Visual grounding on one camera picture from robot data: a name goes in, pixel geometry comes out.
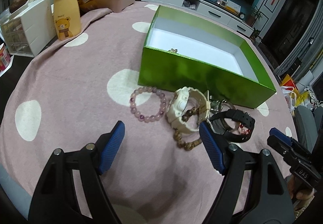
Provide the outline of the grey metal bangle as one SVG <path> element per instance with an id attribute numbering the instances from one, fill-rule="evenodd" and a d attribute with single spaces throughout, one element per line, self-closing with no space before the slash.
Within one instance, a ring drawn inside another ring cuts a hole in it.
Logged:
<path id="1" fill-rule="evenodd" d="M 229 132 L 233 133 L 234 131 L 236 131 L 238 129 L 239 123 L 235 122 L 231 118 L 227 117 L 225 115 L 225 113 L 229 109 L 236 110 L 236 108 L 233 104 L 229 103 L 226 100 L 222 100 L 222 107 L 223 107 L 223 109 L 221 112 L 223 112 L 224 114 L 222 115 L 222 117 L 217 118 L 216 121 L 214 122 L 214 124 L 217 125 L 218 128 L 221 128 L 221 129 L 224 129 L 225 131 L 229 131 Z"/>

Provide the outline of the black digital watch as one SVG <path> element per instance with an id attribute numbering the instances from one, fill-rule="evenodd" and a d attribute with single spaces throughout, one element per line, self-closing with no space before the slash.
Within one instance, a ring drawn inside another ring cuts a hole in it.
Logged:
<path id="1" fill-rule="evenodd" d="M 229 142 L 247 142 L 255 127 L 255 119 L 247 112 L 238 109 L 228 109 L 218 112 L 209 118 L 211 126 L 219 129 L 220 135 Z"/>

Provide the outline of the green jade charm pendant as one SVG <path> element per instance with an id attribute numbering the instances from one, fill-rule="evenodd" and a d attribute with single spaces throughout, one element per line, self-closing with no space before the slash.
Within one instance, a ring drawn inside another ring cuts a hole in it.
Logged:
<path id="1" fill-rule="evenodd" d="M 215 99 L 214 96 L 210 95 L 210 91 L 207 90 L 204 93 L 204 96 L 206 97 L 206 100 L 210 103 L 210 112 L 213 114 L 216 114 L 218 112 L 221 112 L 223 107 L 222 107 L 222 101 Z"/>

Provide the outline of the cream white watch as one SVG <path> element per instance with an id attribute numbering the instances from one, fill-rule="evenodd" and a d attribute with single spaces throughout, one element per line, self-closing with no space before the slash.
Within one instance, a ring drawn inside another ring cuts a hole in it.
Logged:
<path id="1" fill-rule="evenodd" d="M 194 100 L 199 109 L 198 124 L 196 127 L 190 126 L 188 122 L 182 119 L 189 100 Z M 168 123 L 173 129 L 178 129 L 180 133 L 193 134 L 199 130 L 199 124 L 206 120 L 210 115 L 209 91 L 201 93 L 198 89 L 192 87 L 183 87 L 174 93 L 166 116 Z"/>

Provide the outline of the potted plant floor right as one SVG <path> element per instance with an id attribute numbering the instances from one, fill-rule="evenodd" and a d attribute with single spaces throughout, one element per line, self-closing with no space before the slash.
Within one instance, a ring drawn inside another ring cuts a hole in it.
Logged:
<path id="1" fill-rule="evenodd" d="M 257 39 L 259 39 L 259 41 L 261 41 L 262 38 L 260 37 L 260 32 L 261 32 L 260 30 L 254 28 L 254 31 L 250 35 L 250 40 L 251 41 L 256 41 Z"/>

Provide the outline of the potted plant on cabinet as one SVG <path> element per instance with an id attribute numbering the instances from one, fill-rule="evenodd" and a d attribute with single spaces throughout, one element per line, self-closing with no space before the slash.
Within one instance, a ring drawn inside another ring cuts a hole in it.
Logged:
<path id="1" fill-rule="evenodd" d="M 246 24 L 252 27 L 256 21 L 259 21 L 262 18 L 261 13 L 261 10 L 257 6 L 253 5 L 250 9 L 249 15 L 245 20 Z"/>

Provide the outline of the small alarm clock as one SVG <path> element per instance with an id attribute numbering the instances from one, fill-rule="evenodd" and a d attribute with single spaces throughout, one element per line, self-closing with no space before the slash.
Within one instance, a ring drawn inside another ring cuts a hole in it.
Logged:
<path id="1" fill-rule="evenodd" d="M 241 12 L 240 14 L 239 14 L 239 17 L 240 17 L 240 19 L 244 19 L 245 18 L 245 14 L 243 13 L 243 12 Z"/>

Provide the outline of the green cardboard box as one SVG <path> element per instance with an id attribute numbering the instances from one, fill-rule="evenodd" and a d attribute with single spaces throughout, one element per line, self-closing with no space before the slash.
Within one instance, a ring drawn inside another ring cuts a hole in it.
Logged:
<path id="1" fill-rule="evenodd" d="M 138 84 L 171 92 L 192 87 L 252 109 L 277 91 L 255 47 L 245 37 L 162 5 L 143 45 Z"/>

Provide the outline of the yellow white box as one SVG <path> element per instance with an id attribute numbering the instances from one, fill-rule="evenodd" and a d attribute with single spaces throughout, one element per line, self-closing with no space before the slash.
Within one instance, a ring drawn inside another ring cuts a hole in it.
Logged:
<path id="1" fill-rule="evenodd" d="M 241 6 L 236 4 L 235 2 L 232 2 L 231 0 L 217 0 L 216 3 L 235 14 L 239 14 L 241 11 Z"/>

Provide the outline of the white TV cabinet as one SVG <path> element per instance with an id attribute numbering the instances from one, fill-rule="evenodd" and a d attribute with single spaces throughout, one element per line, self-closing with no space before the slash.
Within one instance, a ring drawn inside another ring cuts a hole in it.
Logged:
<path id="1" fill-rule="evenodd" d="M 183 9 L 195 12 L 204 17 L 210 18 L 220 24 L 223 24 L 234 31 L 241 33 L 246 37 L 250 37 L 253 29 L 249 27 L 244 21 L 238 19 L 233 14 L 206 2 L 204 0 L 142 0 L 143 2 L 156 2 L 160 4 L 167 4 L 181 7 Z"/>

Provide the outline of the white plastic drawer organizer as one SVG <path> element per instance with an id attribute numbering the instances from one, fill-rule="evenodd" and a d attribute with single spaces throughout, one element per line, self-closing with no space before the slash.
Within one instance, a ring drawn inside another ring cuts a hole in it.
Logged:
<path id="1" fill-rule="evenodd" d="M 1 34 L 10 54 L 37 56 L 56 37 L 51 0 L 23 5 L 1 23 Z"/>

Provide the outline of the yellow bear bottle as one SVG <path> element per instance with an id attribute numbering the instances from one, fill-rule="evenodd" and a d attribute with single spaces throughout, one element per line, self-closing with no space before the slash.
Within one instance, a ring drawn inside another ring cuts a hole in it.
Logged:
<path id="1" fill-rule="evenodd" d="M 59 40 L 77 36 L 81 32 L 81 16 L 77 0 L 54 0 L 53 20 Z"/>

